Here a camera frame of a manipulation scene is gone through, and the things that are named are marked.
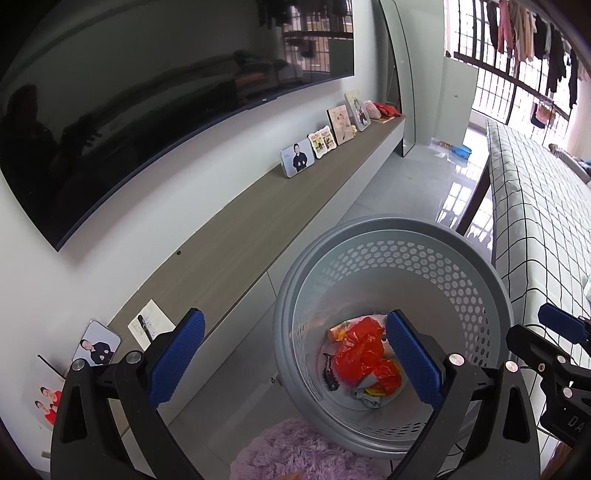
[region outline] checkered tablecloth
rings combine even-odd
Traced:
[[[538,309],[550,302],[591,317],[583,287],[591,274],[591,191],[558,158],[525,135],[488,122],[495,218],[495,268],[509,293],[515,322],[526,325],[588,368],[589,356],[541,326]],[[523,370],[536,421],[545,409],[541,377]],[[542,460],[556,440],[538,428]]]

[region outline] gray plastic basket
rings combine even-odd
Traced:
[[[370,313],[401,309],[447,353],[497,367],[511,358],[509,298],[492,266],[460,235],[434,223],[384,216],[335,227],[289,270],[274,311],[275,356],[299,411],[339,445],[373,458],[401,459],[433,412],[410,382],[378,410],[353,407],[322,379],[326,330]],[[470,405],[459,432],[470,433]]]

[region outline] table leg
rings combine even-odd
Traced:
[[[490,186],[491,175],[489,174],[488,162],[486,162],[486,167],[482,172],[482,176],[478,181],[478,185],[476,185],[476,190],[474,190],[474,193],[472,194],[472,198],[470,199],[468,207],[466,208],[466,211],[462,216],[462,220],[460,220],[460,223],[458,223],[457,225],[456,232],[459,233],[461,236],[466,235],[466,232],[470,228],[470,224],[474,220],[476,212],[480,208],[482,200],[484,200],[486,192],[488,192]]]

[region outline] purple fluffy rug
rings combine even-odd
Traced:
[[[301,480],[384,480],[367,457],[329,442],[301,416],[265,430],[238,454],[230,480],[273,480],[303,472]]]

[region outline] television screen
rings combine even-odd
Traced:
[[[354,74],[351,0],[0,3],[0,170],[57,250],[179,143]]]

